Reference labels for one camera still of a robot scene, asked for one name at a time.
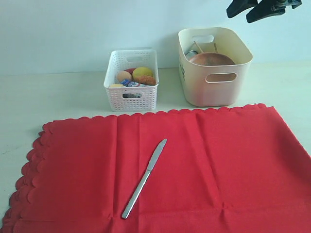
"cream plastic bin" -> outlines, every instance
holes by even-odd
[[[115,76],[119,71],[137,67],[149,67],[153,71],[156,85],[125,88],[109,87],[111,84],[118,83]],[[104,87],[113,111],[149,111],[155,109],[158,85],[159,76],[155,50],[116,50],[111,53]],[[128,94],[135,97],[124,98]]]
[[[241,39],[227,28],[189,28],[178,33],[179,72],[186,100],[199,107],[233,104],[253,60],[253,55]],[[201,66],[189,62],[185,53],[198,51],[196,41],[204,52],[217,52],[231,58],[235,65]],[[230,80],[219,79],[231,74]]]

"basket handle hole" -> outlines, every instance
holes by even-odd
[[[128,62],[141,62],[142,57],[140,57],[140,56],[128,57],[128,58],[126,58],[126,60]]]
[[[232,82],[237,77],[236,73],[209,74],[206,76],[207,83],[227,83]]]
[[[195,35],[192,37],[192,41],[195,40],[197,43],[212,43],[214,39],[213,35]]]
[[[124,99],[139,99],[139,98],[141,98],[142,97],[142,94],[140,94],[140,93],[136,93],[136,94],[133,94],[133,93],[124,93],[124,94],[122,94],[122,97],[124,98]]]

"red cloth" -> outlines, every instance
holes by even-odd
[[[3,233],[311,232],[311,159],[274,107],[66,119],[33,146]]]

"white table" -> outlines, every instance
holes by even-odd
[[[42,125],[53,120],[107,116],[112,112],[104,72],[0,77],[0,218]],[[178,69],[159,71],[157,109],[196,108],[184,98]],[[276,107],[311,154],[311,61],[252,64],[238,101]]]

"white wall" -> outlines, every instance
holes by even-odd
[[[248,24],[228,19],[231,0],[2,0],[0,75],[105,70],[110,52],[157,49],[159,67],[178,65],[177,33],[233,29],[254,62],[311,60],[311,1]]]

